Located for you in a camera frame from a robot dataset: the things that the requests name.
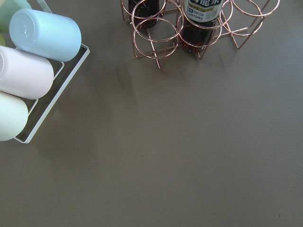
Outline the white cup rack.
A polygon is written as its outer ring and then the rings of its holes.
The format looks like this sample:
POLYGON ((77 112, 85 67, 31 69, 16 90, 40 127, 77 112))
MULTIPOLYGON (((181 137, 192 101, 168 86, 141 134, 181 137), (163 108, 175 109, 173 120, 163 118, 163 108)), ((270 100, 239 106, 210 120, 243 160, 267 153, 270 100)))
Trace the white cup rack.
POLYGON ((56 41, 55 47, 70 47, 75 56, 69 61, 49 59, 54 68, 53 84, 50 90, 39 99, 23 99, 28 106, 28 121, 21 133, 14 138, 21 143, 28 144, 32 140, 52 107, 90 53, 89 47, 85 44, 81 42, 73 43, 67 39, 56 41))

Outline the Suntory dark bottle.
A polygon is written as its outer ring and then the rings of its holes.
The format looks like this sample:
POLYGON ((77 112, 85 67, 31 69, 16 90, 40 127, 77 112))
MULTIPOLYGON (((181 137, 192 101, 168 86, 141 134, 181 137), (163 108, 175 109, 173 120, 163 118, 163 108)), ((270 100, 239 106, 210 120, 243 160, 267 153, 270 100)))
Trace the Suntory dark bottle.
POLYGON ((180 46, 187 52, 200 53, 213 36, 222 0, 185 0, 184 25, 180 32, 180 46))

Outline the dark bottle in rack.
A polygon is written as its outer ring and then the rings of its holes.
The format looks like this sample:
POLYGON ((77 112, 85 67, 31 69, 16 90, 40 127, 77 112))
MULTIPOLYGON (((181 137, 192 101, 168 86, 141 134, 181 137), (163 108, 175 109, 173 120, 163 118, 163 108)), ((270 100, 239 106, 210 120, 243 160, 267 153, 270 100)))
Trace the dark bottle in rack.
MULTIPOLYGON (((139 3, 139 0, 128 0, 128 10, 130 13, 133 12, 133 9, 139 3)), ((138 19, 137 17, 150 17, 159 12, 159 0, 145 0, 140 4, 134 13, 134 25, 137 26, 143 19, 138 19)), ((157 23, 157 19, 151 19, 146 22, 143 22, 138 26, 138 29, 149 29, 157 23)))

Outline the light blue cup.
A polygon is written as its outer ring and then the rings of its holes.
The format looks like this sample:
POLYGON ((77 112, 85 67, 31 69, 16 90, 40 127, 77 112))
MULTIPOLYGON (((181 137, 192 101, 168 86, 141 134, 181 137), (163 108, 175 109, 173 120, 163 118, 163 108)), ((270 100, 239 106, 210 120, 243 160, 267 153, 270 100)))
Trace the light blue cup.
POLYGON ((81 46, 81 31, 73 19, 33 9, 14 13, 9 35, 17 48, 62 62, 73 59, 81 46))

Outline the pink cup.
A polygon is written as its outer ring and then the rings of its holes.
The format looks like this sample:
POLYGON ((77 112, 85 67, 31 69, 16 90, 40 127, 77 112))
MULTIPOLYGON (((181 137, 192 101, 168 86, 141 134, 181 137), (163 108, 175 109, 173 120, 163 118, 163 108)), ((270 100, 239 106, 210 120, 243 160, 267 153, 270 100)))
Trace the pink cup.
POLYGON ((39 99, 51 88, 54 71, 44 57, 0 47, 0 90, 26 99, 39 99))

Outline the pale green cup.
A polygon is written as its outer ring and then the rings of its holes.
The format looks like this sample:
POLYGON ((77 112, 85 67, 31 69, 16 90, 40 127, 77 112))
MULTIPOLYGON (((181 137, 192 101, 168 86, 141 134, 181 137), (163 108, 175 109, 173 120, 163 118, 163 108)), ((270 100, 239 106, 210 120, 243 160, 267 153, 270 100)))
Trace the pale green cup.
POLYGON ((0 140, 19 135, 28 120, 27 105, 19 97, 0 92, 0 140))

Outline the mint cup behind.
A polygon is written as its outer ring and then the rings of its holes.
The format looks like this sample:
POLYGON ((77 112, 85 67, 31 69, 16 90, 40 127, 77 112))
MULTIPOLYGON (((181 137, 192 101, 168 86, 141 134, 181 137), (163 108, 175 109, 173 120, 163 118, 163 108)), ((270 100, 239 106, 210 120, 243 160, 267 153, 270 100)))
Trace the mint cup behind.
POLYGON ((9 23, 14 15, 20 9, 31 9, 27 0, 1 0, 0 1, 0 31, 9 32, 9 23))

